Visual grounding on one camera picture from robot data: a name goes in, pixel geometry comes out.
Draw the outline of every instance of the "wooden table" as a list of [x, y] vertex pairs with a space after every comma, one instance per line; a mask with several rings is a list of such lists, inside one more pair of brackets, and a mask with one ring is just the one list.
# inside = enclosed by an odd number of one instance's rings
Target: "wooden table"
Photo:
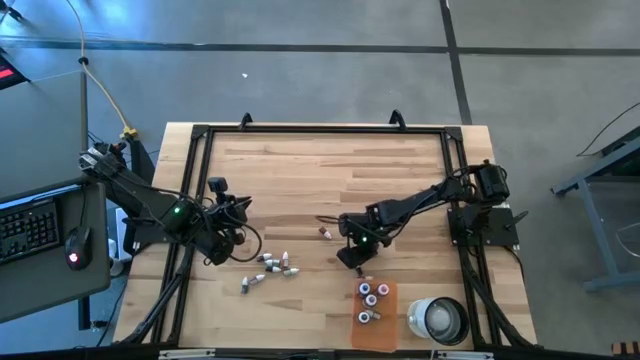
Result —
[[[192, 125], [167, 124], [154, 186], [179, 190]], [[487, 127], [463, 126], [462, 130], [469, 164], [493, 159]], [[231, 194], [253, 197], [249, 223], [264, 238], [264, 251], [278, 256], [288, 251], [292, 266], [301, 271], [295, 278], [267, 274], [265, 281], [243, 296], [242, 278], [264, 273], [260, 264], [229, 260], [207, 267], [197, 253], [180, 346], [350, 349], [355, 272], [335, 256], [345, 246], [337, 227], [327, 226], [334, 239], [325, 240], [314, 216], [362, 212], [372, 202], [404, 198], [439, 183], [444, 169], [438, 137], [218, 133], [213, 144], [209, 175], [226, 177]], [[200, 144], [192, 193], [202, 151]], [[205, 195], [211, 195], [208, 189]], [[430, 340], [413, 335], [406, 325], [412, 301], [450, 296], [466, 305], [460, 262], [450, 245], [445, 212], [442, 206], [414, 218], [391, 246], [364, 266], [368, 275], [398, 283], [399, 349], [434, 348]], [[236, 247], [234, 254], [247, 257], [256, 246], [251, 238]], [[158, 296], [167, 248], [153, 245], [135, 258], [115, 340], [132, 332]], [[486, 252], [496, 302], [522, 335], [535, 342], [518, 263], [502, 248]], [[167, 312], [165, 336], [174, 301], [175, 296]], [[483, 335], [489, 339], [486, 312], [482, 306], [478, 310]], [[471, 349], [471, 336], [456, 348]]]

